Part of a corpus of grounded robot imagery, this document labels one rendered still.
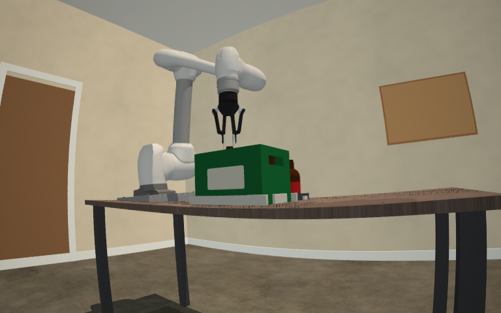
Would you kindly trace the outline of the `green box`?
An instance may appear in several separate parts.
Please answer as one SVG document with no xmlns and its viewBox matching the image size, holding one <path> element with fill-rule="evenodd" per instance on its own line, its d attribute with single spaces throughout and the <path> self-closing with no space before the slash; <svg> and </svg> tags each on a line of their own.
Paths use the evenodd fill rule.
<svg viewBox="0 0 501 313">
<path fill-rule="evenodd" d="M 275 157 L 275 165 L 269 164 Z M 195 196 L 287 193 L 291 201 L 289 151 L 250 145 L 203 153 L 195 168 Z"/>
</svg>

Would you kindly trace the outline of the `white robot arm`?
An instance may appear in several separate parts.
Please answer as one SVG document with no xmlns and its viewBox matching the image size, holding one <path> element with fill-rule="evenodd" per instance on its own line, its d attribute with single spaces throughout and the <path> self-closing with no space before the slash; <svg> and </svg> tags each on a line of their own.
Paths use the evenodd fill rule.
<svg viewBox="0 0 501 313">
<path fill-rule="evenodd" d="M 140 188 L 132 190 L 134 196 L 175 193 L 175 190 L 168 190 L 167 181 L 195 176 L 195 152 L 189 139 L 192 83 L 197 76 L 202 72 L 216 75 L 217 94 L 224 91 L 238 94 L 239 87 L 260 91 L 266 85 L 264 73 L 244 63 L 234 47 L 221 48 L 215 64 L 186 52 L 169 49 L 157 51 L 153 61 L 158 67 L 173 72 L 176 80 L 173 143 L 167 152 L 157 143 L 142 147 L 138 156 Z"/>
</svg>

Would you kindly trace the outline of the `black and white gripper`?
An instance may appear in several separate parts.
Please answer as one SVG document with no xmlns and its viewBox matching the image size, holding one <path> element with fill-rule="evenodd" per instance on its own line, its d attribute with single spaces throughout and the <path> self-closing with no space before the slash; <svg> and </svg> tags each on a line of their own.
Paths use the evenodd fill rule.
<svg viewBox="0 0 501 313">
<path fill-rule="evenodd" d="M 220 125 L 219 125 L 219 118 L 218 118 L 218 110 L 221 112 L 223 115 L 223 120 L 222 120 L 222 131 L 220 130 Z M 238 128 L 239 130 L 236 130 L 235 128 L 235 113 L 239 110 L 239 122 L 238 122 Z M 236 135 L 240 134 L 241 132 L 241 125 L 242 125 L 242 120 L 243 120 L 243 114 L 245 112 L 245 109 L 242 109 L 239 107 L 238 102 L 237 102 L 237 93 L 233 91 L 224 91 L 219 94 L 219 105 L 217 108 L 212 109 L 212 113 L 215 117 L 215 124 L 217 128 L 217 134 L 222 135 L 222 143 L 224 143 L 224 149 L 226 149 L 226 116 L 231 116 L 231 123 L 232 123 L 232 142 L 233 142 L 233 148 L 235 148 L 236 144 Z M 238 129 L 237 128 L 237 129 Z M 234 133 L 233 133 L 234 132 Z M 234 139 L 234 141 L 233 141 Z"/>
</svg>

